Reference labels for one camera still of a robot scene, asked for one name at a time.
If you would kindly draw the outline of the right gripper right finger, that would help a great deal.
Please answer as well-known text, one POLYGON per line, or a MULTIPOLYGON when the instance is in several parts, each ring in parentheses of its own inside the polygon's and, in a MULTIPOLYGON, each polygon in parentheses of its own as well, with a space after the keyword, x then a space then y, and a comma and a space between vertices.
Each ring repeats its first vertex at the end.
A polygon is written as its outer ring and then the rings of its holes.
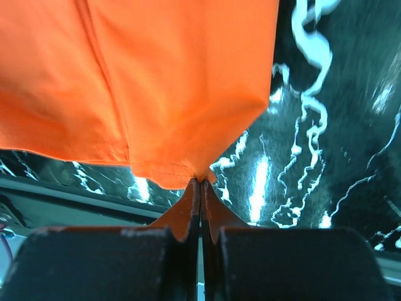
POLYGON ((247 229, 250 226, 222 203, 208 180, 200 184, 200 213, 205 297, 206 300, 226 300, 221 229, 247 229))

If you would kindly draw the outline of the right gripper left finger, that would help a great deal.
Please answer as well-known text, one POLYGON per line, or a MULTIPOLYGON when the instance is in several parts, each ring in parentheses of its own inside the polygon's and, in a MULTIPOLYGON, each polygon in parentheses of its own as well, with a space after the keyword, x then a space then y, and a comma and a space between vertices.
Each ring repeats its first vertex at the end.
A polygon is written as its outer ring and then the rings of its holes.
POLYGON ((150 224, 168 236, 162 300, 197 300, 197 259, 201 221, 201 184, 191 179, 181 198, 150 224))

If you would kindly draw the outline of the orange t-shirt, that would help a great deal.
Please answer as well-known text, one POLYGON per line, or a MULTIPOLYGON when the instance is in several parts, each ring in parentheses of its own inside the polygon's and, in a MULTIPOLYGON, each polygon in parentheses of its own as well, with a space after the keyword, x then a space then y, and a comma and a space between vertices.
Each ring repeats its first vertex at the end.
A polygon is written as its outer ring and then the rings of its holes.
POLYGON ((267 109, 277 1, 2 1, 1 148, 166 189, 267 109))

